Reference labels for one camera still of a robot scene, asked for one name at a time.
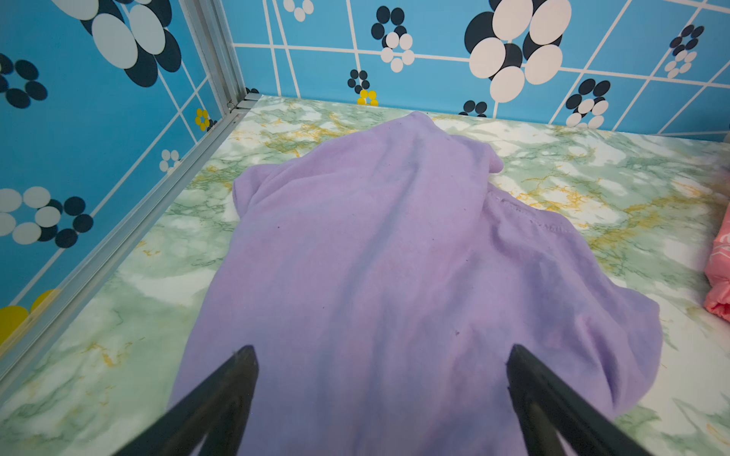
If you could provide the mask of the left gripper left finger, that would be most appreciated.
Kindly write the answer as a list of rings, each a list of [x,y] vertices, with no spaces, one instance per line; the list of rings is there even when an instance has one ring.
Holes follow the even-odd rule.
[[[236,351],[175,407],[128,442],[119,455],[236,455],[250,413],[259,363]]]

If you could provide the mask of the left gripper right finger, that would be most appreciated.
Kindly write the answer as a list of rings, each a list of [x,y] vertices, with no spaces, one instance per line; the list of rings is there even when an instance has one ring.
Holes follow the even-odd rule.
[[[507,377],[528,454],[565,455],[567,443],[577,455],[650,456],[527,348],[513,345]]]

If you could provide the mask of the purple cloth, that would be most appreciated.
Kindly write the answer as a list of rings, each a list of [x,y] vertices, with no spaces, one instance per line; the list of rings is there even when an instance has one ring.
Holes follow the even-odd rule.
[[[413,113],[257,165],[171,401],[254,347],[243,455],[522,455],[514,345],[604,416],[660,368],[656,302],[564,217],[490,182],[494,150]]]

